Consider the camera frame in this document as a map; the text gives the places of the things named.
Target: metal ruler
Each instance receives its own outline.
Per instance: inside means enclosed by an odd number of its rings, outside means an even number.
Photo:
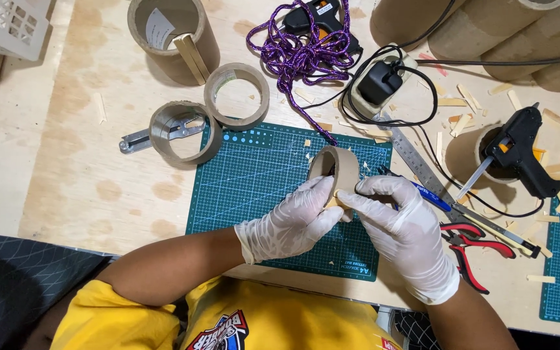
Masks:
[[[390,118],[388,113],[383,112],[382,114],[374,116],[373,120],[376,122],[388,122],[392,120],[392,118]],[[379,128],[382,130],[392,131],[393,136],[390,138],[390,141],[397,153],[399,153],[399,155],[403,158],[403,161],[410,169],[412,169],[426,189],[437,194],[438,197],[452,207],[453,203],[456,203],[455,200],[451,197],[451,195],[449,195],[448,191],[444,188],[444,185],[436,177],[436,174],[427,165],[423,157],[420,156],[416,148],[412,145],[412,142],[403,135],[400,128],[390,128],[387,126],[380,126]],[[451,222],[468,222],[468,219],[455,210],[444,212],[444,215],[446,215]]]

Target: shirt logo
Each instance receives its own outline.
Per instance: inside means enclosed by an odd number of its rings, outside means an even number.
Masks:
[[[211,330],[200,332],[186,350],[244,350],[249,333],[243,311],[237,310],[222,315]]]

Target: pliers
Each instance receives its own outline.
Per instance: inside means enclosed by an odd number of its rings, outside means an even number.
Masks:
[[[483,287],[474,277],[471,271],[470,263],[466,257],[466,247],[488,247],[492,248],[498,253],[500,253],[504,258],[515,259],[516,255],[513,250],[506,244],[497,242],[495,240],[480,240],[471,239],[468,237],[467,233],[455,234],[451,230],[463,230],[471,232],[472,234],[478,236],[479,238],[485,237],[485,232],[478,226],[470,223],[451,223],[443,224],[440,223],[440,230],[447,232],[441,233],[442,238],[444,238],[448,243],[450,243],[449,248],[455,252],[457,256],[457,263],[459,266],[457,270],[462,275],[463,279],[472,286],[476,291],[481,294],[490,294],[490,292]]]

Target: hand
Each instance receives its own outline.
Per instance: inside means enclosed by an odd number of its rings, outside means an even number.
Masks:
[[[344,213],[341,207],[321,211],[333,182],[331,176],[306,181],[261,219],[235,225],[245,262],[293,257],[311,250]]]
[[[399,211],[358,194],[338,191],[338,199],[360,216],[371,242],[405,278],[408,290],[427,305],[441,304],[457,291],[459,273],[444,254],[438,217],[408,180],[373,176],[356,192],[392,195]]]

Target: glittery purple cord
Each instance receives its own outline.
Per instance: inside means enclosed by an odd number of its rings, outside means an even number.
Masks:
[[[343,29],[328,34],[326,37],[319,39],[319,28],[314,23],[314,18],[308,6],[301,0],[295,0],[292,4],[280,5],[271,15],[271,19],[253,28],[246,42],[255,51],[260,52],[261,60],[265,63],[267,69],[278,76],[278,90],[287,95],[289,102],[293,108],[297,109],[310,122],[318,132],[323,134],[333,146],[338,145],[336,139],[329,132],[323,130],[306,111],[297,105],[293,94],[293,79],[301,78],[304,84],[311,86],[324,80],[348,80],[349,75],[345,72],[330,69],[327,67],[349,68],[354,64],[354,59],[346,54],[351,36],[349,35],[349,8],[348,0],[341,0],[341,4],[345,9],[345,17]],[[281,33],[278,31],[276,24],[276,16],[280,10],[293,9],[300,6],[308,14],[310,19],[310,39],[307,44],[303,44],[299,37]],[[267,28],[268,38],[262,46],[252,43],[252,36],[261,29]],[[318,76],[314,80],[309,79],[315,72],[324,73],[324,76]]]

